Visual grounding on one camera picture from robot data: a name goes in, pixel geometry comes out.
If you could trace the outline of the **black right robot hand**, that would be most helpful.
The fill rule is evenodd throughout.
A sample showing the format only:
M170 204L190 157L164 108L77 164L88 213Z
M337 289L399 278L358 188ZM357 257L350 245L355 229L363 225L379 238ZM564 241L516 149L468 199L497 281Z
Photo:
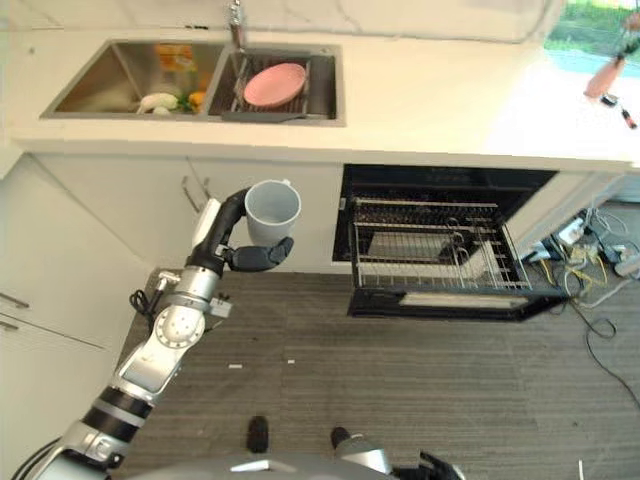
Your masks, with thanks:
M426 451L420 452L420 462L415 467L392 468L391 475L402 480L465 480L462 470Z

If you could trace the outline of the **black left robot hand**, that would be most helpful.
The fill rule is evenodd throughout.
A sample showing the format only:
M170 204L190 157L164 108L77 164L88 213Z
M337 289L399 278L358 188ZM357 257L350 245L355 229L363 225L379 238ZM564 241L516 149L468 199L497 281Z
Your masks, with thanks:
M264 272L287 259L294 247L290 236L282 237L273 246L228 245L235 225L248 215L245 207L248 192L249 188L245 188L223 202L214 198L207 201L192 237L192 252L186 266L205 268L222 276L225 266L236 272Z

